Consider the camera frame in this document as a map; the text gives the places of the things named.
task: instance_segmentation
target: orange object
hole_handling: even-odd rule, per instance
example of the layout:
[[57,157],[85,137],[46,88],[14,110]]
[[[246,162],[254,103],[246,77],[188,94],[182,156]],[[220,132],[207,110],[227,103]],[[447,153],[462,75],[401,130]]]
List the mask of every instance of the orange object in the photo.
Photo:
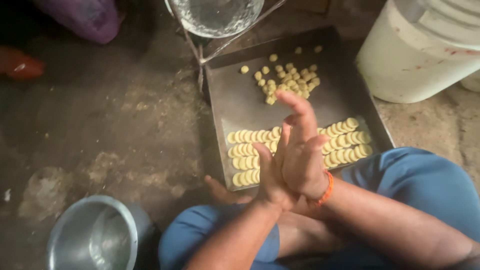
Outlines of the orange object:
[[330,195],[332,194],[332,189],[333,189],[333,176],[332,174],[327,171],[327,170],[324,170],[324,172],[328,175],[328,187],[327,187],[327,190],[325,190],[325,193],[324,195],[318,200],[318,201],[314,201],[312,200],[311,202],[315,205],[315,206],[321,206],[324,202],[327,201],[327,199],[330,197]]
[[22,51],[0,47],[0,73],[6,73],[14,80],[27,80],[41,76],[42,61],[24,54]]

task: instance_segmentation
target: metal tray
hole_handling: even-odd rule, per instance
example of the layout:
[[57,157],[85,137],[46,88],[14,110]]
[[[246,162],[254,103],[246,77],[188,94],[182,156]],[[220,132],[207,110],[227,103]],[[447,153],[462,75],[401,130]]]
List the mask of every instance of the metal tray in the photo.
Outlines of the metal tray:
[[[323,46],[323,51],[314,53],[313,48]],[[302,47],[303,53],[294,54],[296,47]],[[278,60],[270,62],[270,54],[276,53]],[[358,130],[365,130],[372,136],[374,152],[383,152],[395,148],[386,126],[380,119],[377,107],[368,92],[365,83],[358,74],[352,59],[346,59],[340,36],[333,27],[315,29],[299,35],[271,40],[233,53],[213,58],[206,66],[209,95],[222,159],[225,182],[229,190],[249,188],[236,187],[232,177],[234,169],[227,151],[231,144],[227,134],[232,131],[268,130],[281,125],[282,120],[291,111],[276,102],[265,104],[265,94],[257,85],[253,74],[263,66],[270,68],[265,79],[275,79],[275,66],[292,62],[300,71],[317,64],[317,74],[321,84],[316,87],[308,101],[312,104],[319,127],[327,127],[348,117],[360,121]],[[240,67],[247,65],[250,71],[240,73]]]

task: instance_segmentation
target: person's right hand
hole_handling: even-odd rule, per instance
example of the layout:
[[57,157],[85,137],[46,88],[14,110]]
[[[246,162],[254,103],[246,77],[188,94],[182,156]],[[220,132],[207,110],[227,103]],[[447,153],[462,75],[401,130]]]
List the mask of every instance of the person's right hand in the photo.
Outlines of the person's right hand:
[[286,91],[277,91],[276,96],[294,112],[285,119],[292,128],[285,132],[287,147],[282,153],[283,179],[293,191],[308,199],[320,199],[328,187],[322,147],[329,137],[317,134],[315,113],[307,100]]

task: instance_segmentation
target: wristband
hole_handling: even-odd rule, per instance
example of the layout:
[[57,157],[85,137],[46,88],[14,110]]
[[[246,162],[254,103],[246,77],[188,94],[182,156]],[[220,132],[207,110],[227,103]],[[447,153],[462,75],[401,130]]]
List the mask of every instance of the wristband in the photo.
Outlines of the wristband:
[[319,200],[310,200],[310,202],[312,204],[314,204],[315,206],[319,207],[321,206],[324,202],[327,201],[327,199],[330,197],[330,195],[332,194],[332,189],[333,189],[333,176],[332,174],[327,171],[327,170],[324,170],[324,172],[328,175],[328,187],[327,187],[327,190],[325,190],[325,193],[324,195],[319,199]]

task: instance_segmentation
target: metal stand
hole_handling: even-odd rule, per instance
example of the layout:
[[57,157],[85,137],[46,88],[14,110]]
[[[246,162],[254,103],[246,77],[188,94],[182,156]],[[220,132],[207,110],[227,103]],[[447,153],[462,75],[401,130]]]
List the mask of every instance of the metal stand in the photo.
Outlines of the metal stand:
[[203,84],[204,84],[204,66],[205,64],[210,61],[212,58],[217,56],[223,49],[225,49],[230,43],[232,43],[234,40],[239,38],[241,35],[245,34],[247,31],[252,29],[259,21],[263,20],[266,16],[270,15],[274,10],[277,8],[281,7],[283,4],[285,4],[287,0],[280,0],[275,5],[273,5],[269,10],[265,11],[262,15],[260,15],[251,25],[249,25],[245,30],[241,31],[238,33],[236,36],[234,36],[231,40],[227,41],[224,45],[221,47],[217,48],[212,54],[204,58],[204,51],[203,51],[203,46],[200,44],[198,48],[194,45],[192,39],[190,38],[188,31],[183,27],[183,24],[181,23],[181,18],[179,16],[179,11],[177,5],[173,3],[172,0],[168,0],[168,3],[170,7],[172,8],[172,12],[174,17],[177,19],[177,22],[180,24],[181,29],[183,30],[183,35],[185,36],[185,39],[187,40],[188,45],[190,46],[190,49],[192,50],[193,54],[195,55],[195,58],[197,59],[200,71],[198,74],[198,87],[201,93]]

